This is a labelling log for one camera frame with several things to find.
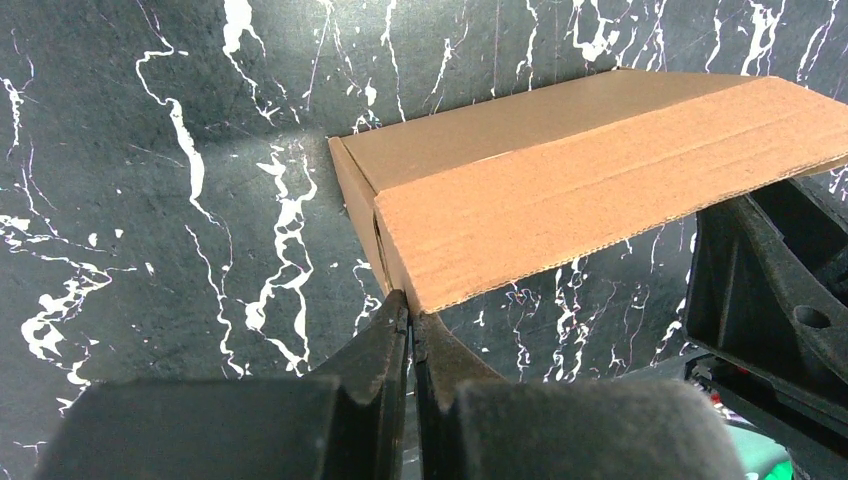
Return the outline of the brown cardboard box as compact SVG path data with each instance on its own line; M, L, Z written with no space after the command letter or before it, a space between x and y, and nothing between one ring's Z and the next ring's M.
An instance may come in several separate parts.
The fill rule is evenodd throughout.
M328 146L382 288L436 313L844 165L847 107L774 76L617 69Z

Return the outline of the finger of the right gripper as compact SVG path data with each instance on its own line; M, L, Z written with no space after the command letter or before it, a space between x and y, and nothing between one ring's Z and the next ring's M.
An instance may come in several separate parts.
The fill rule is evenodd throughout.
M809 178L696 214L687 339L847 432L847 215Z

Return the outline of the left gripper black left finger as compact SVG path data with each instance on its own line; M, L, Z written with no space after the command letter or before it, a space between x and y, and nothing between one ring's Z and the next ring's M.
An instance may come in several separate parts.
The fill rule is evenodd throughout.
M73 405L39 479L396 479L409 310L392 291L368 326L300 378L103 383Z

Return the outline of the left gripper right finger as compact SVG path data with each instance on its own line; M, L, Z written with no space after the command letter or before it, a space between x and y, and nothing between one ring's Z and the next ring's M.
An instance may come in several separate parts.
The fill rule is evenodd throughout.
M435 314L410 322L426 479L741 479L708 398L680 380L513 383Z

